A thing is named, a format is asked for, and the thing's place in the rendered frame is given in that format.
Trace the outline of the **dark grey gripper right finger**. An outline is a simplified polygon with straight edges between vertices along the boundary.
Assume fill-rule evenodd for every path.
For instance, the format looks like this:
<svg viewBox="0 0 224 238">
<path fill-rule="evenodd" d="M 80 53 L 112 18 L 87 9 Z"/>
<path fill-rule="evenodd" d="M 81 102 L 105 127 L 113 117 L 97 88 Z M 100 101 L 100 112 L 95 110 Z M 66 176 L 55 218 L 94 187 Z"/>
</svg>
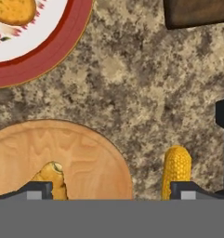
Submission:
<svg viewBox="0 0 224 238">
<path fill-rule="evenodd" d="M 170 183 L 171 200 L 224 200 L 224 190 L 207 192 L 192 181 L 172 181 Z"/>
</svg>

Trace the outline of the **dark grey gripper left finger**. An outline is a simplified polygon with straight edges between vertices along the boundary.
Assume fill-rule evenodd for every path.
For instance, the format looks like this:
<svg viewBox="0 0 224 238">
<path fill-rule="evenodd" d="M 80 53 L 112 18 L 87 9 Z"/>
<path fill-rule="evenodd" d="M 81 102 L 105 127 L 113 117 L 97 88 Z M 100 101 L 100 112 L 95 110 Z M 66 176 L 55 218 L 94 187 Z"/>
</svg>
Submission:
<svg viewBox="0 0 224 238">
<path fill-rule="evenodd" d="M 31 181 L 17 191 L 0 195 L 0 200 L 52 200 L 53 185 L 51 181 Z"/>
</svg>

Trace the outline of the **round wooden cutting board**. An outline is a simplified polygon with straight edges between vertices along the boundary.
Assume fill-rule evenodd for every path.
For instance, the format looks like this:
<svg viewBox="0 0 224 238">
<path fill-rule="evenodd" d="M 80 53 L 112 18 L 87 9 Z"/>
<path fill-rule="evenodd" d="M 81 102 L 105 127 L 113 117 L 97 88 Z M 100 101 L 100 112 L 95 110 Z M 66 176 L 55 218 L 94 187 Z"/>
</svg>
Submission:
<svg viewBox="0 0 224 238">
<path fill-rule="evenodd" d="M 85 126 L 58 120 L 0 130 L 0 194 L 22 187 L 52 161 L 62 166 L 71 200 L 133 198 L 131 175 L 116 147 Z"/>
</svg>

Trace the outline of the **yellow corn cob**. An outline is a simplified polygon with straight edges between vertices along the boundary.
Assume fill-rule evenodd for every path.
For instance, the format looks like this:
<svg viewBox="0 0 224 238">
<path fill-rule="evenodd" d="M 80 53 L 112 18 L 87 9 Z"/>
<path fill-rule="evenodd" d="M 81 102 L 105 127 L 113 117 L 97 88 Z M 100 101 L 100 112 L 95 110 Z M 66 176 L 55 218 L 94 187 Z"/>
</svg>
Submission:
<svg viewBox="0 0 224 238">
<path fill-rule="evenodd" d="M 168 200 L 171 194 L 172 181 L 191 180 L 191 156 L 179 145 L 170 147 L 165 153 L 164 170 L 162 176 L 161 198 Z"/>
</svg>

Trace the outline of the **red rimmed white plate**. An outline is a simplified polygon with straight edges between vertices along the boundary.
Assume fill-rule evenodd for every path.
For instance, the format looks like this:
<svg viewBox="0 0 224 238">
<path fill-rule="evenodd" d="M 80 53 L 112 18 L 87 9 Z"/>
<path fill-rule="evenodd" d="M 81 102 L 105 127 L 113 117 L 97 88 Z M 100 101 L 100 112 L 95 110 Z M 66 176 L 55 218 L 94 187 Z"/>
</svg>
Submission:
<svg viewBox="0 0 224 238">
<path fill-rule="evenodd" d="M 24 26 L 0 22 L 0 88 L 47 73 L 73 50 L 89 21 L 94 0 L 35 0 Z"/>
</svg>

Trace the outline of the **dark brown wooden box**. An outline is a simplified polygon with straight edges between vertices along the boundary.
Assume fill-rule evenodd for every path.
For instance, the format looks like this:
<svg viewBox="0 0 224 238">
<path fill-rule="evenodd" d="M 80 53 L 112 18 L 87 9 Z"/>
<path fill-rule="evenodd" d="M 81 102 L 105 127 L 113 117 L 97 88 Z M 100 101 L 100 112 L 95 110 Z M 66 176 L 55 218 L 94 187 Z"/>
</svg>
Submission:
<svg viewBox="0 0 224 238">
<path fill-rule="evenodd" d="M 224 0 L 163 0 L 165 26 L 182 29 L 224 22 Z"/>
</svg>

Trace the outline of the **golden brown pastry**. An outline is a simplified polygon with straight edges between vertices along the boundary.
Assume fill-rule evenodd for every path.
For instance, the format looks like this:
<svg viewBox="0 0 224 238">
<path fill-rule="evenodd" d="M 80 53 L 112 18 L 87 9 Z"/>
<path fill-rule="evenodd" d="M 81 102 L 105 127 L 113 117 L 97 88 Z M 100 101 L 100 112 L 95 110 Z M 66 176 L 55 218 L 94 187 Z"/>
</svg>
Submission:
<svg viewBox="0 0 224 238">
<path fill-rule="evenodd" d="M 4 24 L 27 24 L 33 19 L 35 12 L 35 0 L 0 0 L 0 22 Z"/>
</svg>

